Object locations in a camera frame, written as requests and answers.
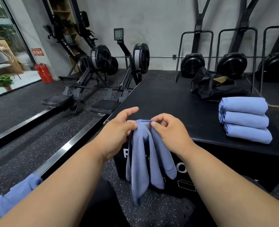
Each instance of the fire extinguisher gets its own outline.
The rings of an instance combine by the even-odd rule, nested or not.
[[[41,68],[41,70],[42,70],[42,72],[43,72],[43,74],[44,74],[44,76],[45,76],[45,78],[46,78],[46,80],[47,80],[47,83],[52,82],[53,79],[52,79],[52,77],[51,77],[51,74],[50,74],[50,72],[49,72],[48,67],[47,67],[45,64],[42,64],[42,63],[40,63],[39,66],[40,66],[40,68]]]
[[[41,69],[41,66],[39,64],[34,64],[34,67],[35,67],[36,71],[39,73],[39,76],[41,77],[42,82],[47,83],[48,81]]]

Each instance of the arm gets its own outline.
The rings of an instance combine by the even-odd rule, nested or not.
[[[102,174],[105,161],[119,152],[130,130],[126,122],[138,107],[123,110],[98,136],[78,150],[3,218],[0,226],[78,226]]]
[[[151,125],[167,148],[183,160],[218,226],[279,226],[279,201],[196,145],[183,123],[161,114]]]

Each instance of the towel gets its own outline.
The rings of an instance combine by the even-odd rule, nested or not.
[[[264,144],[269,144],[272,141],[272,135],[268,129],[257,129],[229,123],[225,124],[224,129],[229,137],[241,138]]]
[[[0,219],[30,194],[42,181],[39,176],[31,174],[25,180],[12,187],[7,194],[0,195]]]
[[[151,120],[139,119],[138,128],[130,133],[126,164],[126,179],[131,182],[132,199],[140,206],[140,199],[148,189],[149,182],[158,189],[164,189],[165,183],[161,170],[171,179],[175,179],[177,170],[170,151],[153,127]],[[145,144],[149,143],[150,178],[146,163]]]
[[[262,116],[267,110],[268,104],[262,97],[227,97],[219,103],[219,112],[237,111]]]
[[[249,126],[265,129],[269,126],[269,118],[266,115],[255,115],[243,112],[223,111],[218,114],[221,123],[232,123],[241,126]]]

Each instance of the stack of rolled towels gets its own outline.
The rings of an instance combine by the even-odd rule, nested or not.
[[[266,100],[261,97],[226,97],[219,104],[219,121],[229,137],[269,144]]]

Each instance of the wooden table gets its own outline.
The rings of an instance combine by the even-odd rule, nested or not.
[[[0,48],[0,52],[3,51],[3,53],[5,53],[6,56],[8,57],[8,59],[9,59],[9,64],[11,65],[11,67],[9,67],[9,68],[11,68],[12,73],[23,74],[24,71],[20,67],[17,59],[11,54],[12,51],[11,51],[9,45],[7,44],[7,42],[5,40],[0,40],[0,47],[2,47],[2,48]]]

